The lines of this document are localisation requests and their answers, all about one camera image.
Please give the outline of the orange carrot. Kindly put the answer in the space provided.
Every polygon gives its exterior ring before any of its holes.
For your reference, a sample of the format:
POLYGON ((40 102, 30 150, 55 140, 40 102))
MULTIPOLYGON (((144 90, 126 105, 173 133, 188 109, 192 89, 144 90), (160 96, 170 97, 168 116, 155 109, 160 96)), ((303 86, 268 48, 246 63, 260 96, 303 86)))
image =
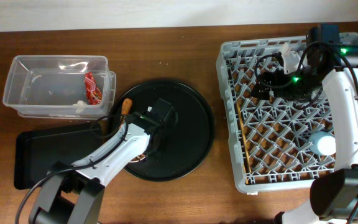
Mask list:
POLYGON ((121 107, 121 123, 124 122, 124 116, 130 113, 132 107, 132 100, 130 98, 124 99, 121 107))

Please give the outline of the wooden chopstick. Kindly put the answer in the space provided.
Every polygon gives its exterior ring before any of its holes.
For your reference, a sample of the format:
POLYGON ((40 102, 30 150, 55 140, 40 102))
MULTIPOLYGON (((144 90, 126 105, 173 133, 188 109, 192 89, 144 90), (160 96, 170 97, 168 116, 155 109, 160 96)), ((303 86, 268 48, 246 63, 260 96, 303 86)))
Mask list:
POLYGON ((244 125, 241 123, 241 134, 242 134, 242 142, 244 144, 244 151, 245 151, 245 155, 246 155, 246 162, 247 162, 247 168, 249 173, 252 173, 252 168, 250 166, 250 157, 249 157, 249 152, 248 152, 248 147, 247 147, 247 140, 246 140, 246 136, 245 136, 245 132, 244 132, 244 125))
POLYGON ((247 144, 246 144, 244 123, 243 123, 242 116, 241 116, 241 108, 240 108, 238 102, 236 102, 236 109, 237 109, 237 113, 238 113, 238 117, 239 117, 239 126, 241 129, 242 143, 244 145, 244 154, 245 154, 245 159, 246 159, 246 172, 247 172, 247 174, 250 174, 252 172, 252 169, 250 168, 250 160, 249 160, 249 153, 248 153, 247 144))

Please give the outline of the light blue cup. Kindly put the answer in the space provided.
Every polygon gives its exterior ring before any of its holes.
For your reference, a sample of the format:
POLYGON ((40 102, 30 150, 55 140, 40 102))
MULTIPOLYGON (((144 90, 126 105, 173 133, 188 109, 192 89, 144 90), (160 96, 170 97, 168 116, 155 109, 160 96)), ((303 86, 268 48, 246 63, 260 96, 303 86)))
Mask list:
POLYGON ((330 156, 336 153, 335 137, 327 132, 315 132, 310 136, 309 141, 312 143, 310 151, 319 156, 330 156))

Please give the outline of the red snack wrapper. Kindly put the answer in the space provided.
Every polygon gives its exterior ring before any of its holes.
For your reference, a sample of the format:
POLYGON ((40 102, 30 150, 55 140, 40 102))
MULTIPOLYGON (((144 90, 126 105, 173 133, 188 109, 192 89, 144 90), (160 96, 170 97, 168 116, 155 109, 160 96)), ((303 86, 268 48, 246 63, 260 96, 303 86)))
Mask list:
POLYGON ((84 79, 86 97, 90 105, 98 105, 102 102, 103 95, 96 84, 91 72, 85 74, 84 79))

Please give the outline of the white tissue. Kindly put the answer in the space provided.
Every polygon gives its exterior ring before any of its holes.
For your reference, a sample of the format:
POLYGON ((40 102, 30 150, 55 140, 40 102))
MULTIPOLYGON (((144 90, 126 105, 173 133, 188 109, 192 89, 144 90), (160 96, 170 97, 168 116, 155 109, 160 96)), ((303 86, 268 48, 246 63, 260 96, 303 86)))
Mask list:
POLYGON ((76 103, 73 104, 75 113, 82 113, 86 109, 87 105, 88 104, 85 101, 78 100, 76 103))

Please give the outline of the black rectangular tray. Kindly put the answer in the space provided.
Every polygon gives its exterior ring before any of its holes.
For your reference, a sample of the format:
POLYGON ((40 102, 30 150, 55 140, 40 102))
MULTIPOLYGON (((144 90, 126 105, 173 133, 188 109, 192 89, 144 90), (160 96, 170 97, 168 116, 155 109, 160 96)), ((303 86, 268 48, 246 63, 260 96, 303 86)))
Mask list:
POLYGON ((89 123, 20 133, 16 139, 14 186, 29 189, 46 176, 57 162, 66 166, 84 158, 102 145, 101 126, 89 123))

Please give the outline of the white bowl with food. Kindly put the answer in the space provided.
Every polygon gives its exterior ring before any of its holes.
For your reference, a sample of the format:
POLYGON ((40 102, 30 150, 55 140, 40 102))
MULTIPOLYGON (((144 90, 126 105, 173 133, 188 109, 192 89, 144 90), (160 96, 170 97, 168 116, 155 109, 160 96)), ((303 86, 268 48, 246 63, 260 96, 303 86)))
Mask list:
POLYGON ((139 156, 136 156, 135 158, 133 158, 130 163, 136 163, 136 162, 140 162, 142 160, 144 160, 146 158, 145 154, 141 154, 139 156))

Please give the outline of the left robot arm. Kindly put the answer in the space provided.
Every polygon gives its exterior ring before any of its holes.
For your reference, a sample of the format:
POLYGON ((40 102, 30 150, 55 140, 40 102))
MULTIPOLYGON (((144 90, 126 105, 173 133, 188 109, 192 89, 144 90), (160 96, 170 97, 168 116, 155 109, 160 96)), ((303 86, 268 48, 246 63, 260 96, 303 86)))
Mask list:
POLYGON ((70 166, 57 163, 22 199, 15 216, 36 189, 40 192, 30 211, 29 223, 97 223, 104 191, 110 181, 137 156, 156 149, 158 141, 177 123, 173 110, 122 115, 118 129, 106 142, 70 166))

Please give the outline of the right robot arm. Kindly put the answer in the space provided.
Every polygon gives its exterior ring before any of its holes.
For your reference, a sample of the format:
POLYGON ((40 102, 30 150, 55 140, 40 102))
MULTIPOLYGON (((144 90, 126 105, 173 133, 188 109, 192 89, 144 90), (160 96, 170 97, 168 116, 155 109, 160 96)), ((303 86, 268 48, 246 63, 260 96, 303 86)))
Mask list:
POLYGON ((340 40, 336 24, 320 24, 306 35, 301 55, 290 50, 272 54, 280 68, 255 71, 252 96, 268 92, 290 101, 315 102, 312 92, 329 101, 336 141, 334 172, 316 179, 310 197, 296 209, 280 212, 275 223, 358 222, 358 45, 340 40))

